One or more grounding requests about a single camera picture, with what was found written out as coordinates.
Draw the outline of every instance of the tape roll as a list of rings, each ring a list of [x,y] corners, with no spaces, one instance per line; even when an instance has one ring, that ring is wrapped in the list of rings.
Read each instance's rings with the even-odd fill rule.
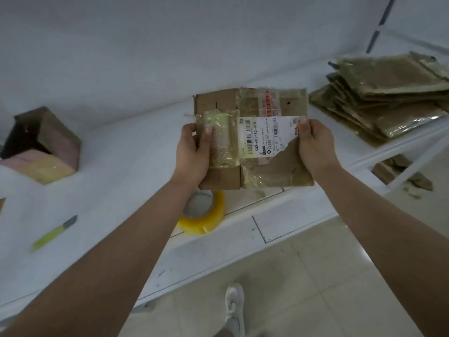
[[[186,233],[203,235],[212,232],[225,218],[224,193],[199,190],[187,201],[178,226]]]

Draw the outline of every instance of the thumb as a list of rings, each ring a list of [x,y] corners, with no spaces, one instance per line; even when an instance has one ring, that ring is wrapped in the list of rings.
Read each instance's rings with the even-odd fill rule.
[[[207,154],[207,156],[209,156],[211,140],[212,140],[212,127],[205,128],[199,141],[198,152],[200,154]]]
[[[301,140],[309,140],[312,138],[310,123],[306,116],[300,116],[298,123],[298,134]]]

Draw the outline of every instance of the yellow tape roll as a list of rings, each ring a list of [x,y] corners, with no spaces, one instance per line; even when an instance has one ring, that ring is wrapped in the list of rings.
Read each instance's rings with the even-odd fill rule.
[[[205,193],[206,192],[204,191],[199,191],[193,194],[191,199]],[[211,232],[216,229],[225,218],[224,193],[222,191],[212,191],[210,193],[212,193],[213,196],[212,205],[204,209],[205,213],[201,217],[195,217],[196,215],[185,215],[179,219],[178,225],[186,234],[203,235]]]

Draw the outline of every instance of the barcode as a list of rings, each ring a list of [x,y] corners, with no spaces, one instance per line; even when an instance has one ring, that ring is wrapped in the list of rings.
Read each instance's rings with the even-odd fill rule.
[[[246,148],[248,149],[248,153],[252,154],[252,133],[251,133],[251,120],[245,119],[245,130],[246,130]]]
[[[276,118],[273,118],[273,134],[278,137],[278,121]]]

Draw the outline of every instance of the white sneaker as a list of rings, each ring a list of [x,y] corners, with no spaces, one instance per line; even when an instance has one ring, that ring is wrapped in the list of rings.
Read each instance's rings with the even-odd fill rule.
[[[235,318],[239,321],[239,337],[245,337],[245,325],[243,323],[243,304],[245,295],[243,288],[238,283],[232,283],[226,290],[224,298],[226,304],[226,320]]]

